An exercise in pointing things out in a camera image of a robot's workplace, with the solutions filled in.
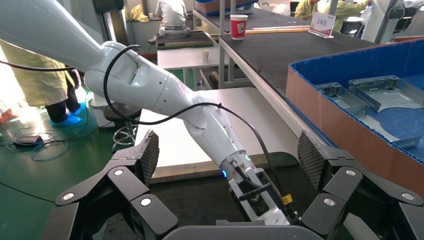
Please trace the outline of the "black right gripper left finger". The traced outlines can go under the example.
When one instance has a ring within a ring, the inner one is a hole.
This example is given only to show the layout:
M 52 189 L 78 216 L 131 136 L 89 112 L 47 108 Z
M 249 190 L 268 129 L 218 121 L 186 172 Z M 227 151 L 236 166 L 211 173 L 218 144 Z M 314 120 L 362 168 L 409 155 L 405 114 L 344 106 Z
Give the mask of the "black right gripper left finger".
M 159 153 L 152 130 L 138 145 L 118 150 L 100 172 L 56 197 L 41 239 L 91 240 L 119 213 L 138 239 L 163 239 L 178 219 L 149 189 Z

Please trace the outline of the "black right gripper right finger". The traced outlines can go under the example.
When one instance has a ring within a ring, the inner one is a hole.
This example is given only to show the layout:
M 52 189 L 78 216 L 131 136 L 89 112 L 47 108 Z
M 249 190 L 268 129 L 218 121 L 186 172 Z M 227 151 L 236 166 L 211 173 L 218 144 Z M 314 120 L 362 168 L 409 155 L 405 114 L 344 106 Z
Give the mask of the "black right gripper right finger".
M 424 201 L 415 192 L 366 170 L 346 150 L 321 143 L 303 130 L 298 160 L 318 194 L 301 217 L 301 226 L 333 240 L 348 214 L 383 240 L 421 240 Z

